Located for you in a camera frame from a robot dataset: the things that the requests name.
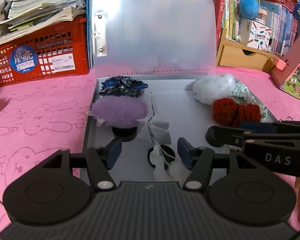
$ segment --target pink bedsheet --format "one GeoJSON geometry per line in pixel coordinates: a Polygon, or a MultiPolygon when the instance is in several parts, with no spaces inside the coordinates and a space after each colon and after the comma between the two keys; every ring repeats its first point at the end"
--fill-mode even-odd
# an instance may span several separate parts
{"type": "MultiPolygon", "coordinates": [[[[232,73],[269,108],[277,119],[300,120],[300,101],[279,91],[270,76],[246,69],[217,68],[232,73]]],[[[27,82],[0,88],[0,199],[12,181],[59,148],[80,152],[86,126],[85,111],[95,85],[87,76],[27,82]]],[[[291,185],[294,178],[283,176],[291,185]]],[[[291,224],[299,229],[297,213],[291,224]]],[[[0,231],[10,223],[0,205],[0,231]]]]}

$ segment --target wooden drawer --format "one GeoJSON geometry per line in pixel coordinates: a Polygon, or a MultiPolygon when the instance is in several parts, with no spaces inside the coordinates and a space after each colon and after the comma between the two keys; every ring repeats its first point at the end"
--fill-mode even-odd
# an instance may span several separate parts
{"type": "Polygon", "coordinates": [[[267,58],[267,56],[257,52],[224,45],[218,65],[225,67],[243,67],[262,71],[267,58]]]}

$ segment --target blue ball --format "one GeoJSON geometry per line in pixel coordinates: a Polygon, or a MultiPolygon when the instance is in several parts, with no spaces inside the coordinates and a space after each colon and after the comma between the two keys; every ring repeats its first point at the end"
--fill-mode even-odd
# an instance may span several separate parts
{"type": "Polygon", "coordinates": [[[257,0],[242,0],[240,3],[240,14],[243,18],[252,20],[259,12],[257,0]]]}

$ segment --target round sticker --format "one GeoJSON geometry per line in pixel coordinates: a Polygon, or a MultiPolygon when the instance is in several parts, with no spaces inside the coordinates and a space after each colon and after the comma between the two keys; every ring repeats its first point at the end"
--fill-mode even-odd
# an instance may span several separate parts
{"type": "Polygon", "coordinates": [[[28,45],[15,48],[10,55],[10,66],[18,73],[30,72],[35,68],[37,63],[37,54],[28,45]]]}

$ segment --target wooden cabinet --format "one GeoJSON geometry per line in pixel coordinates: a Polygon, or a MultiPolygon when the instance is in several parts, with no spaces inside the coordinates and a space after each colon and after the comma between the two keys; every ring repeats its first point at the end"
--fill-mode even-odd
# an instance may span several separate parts
{"type": "Polygon", "coordinates": [[[249,68],[270,73],[274,58],[273,54],[221,38],[217,53],[217,65],[249,68]]]}

